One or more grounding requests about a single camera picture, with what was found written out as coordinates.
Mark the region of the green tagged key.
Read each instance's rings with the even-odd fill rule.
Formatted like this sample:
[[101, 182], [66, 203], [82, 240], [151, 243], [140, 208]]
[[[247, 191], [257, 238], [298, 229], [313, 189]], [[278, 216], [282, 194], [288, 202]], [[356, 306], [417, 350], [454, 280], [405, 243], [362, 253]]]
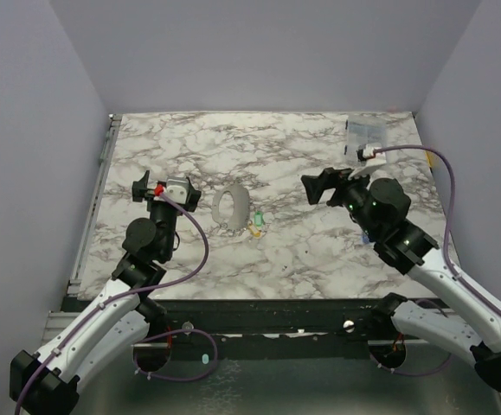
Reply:
[[256, 211], [254, 213], [254, 224], [257, 228], [262, 228], [264, 226], [264, 215], [261, 211]]

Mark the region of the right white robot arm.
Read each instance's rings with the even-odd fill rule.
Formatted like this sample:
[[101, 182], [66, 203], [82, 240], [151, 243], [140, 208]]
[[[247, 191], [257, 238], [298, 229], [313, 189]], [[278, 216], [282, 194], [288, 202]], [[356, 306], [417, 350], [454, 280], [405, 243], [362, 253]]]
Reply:
[[332, 190], [328, 206], [348, 210], [386, 265], [428, 288], [462, 319], [452, 321], [390, 294], [385, 308], [370, 318], [372, 331], [381, 338], [399, 331], [430, 342], [472, 365], [485, 384], [501, 393], [501, 301], [446, 259], [436, 240], [408, 220], [411, 200], [401, 184], [333, 168], [302, 176], [301, 182], [312, 205]]

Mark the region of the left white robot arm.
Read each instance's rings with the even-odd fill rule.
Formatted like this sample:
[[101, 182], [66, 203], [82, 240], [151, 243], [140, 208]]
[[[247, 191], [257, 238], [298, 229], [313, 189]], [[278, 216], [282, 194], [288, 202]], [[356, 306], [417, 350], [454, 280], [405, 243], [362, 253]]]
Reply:
[[151, 342], [168, 328], [164, 309], [150, 299], [179, 241], [177, 218], [196, 210], [201, 197], [187, 177], [170, 177], [155, 188], [143, 176], [132, 199], [146, 202], [149, 216], [126, 229], [125, 251], [95, 299], [55, 338], [10, 364], [10, 397], [16, 413], [69, 414], [80, 392], [134, 342]]

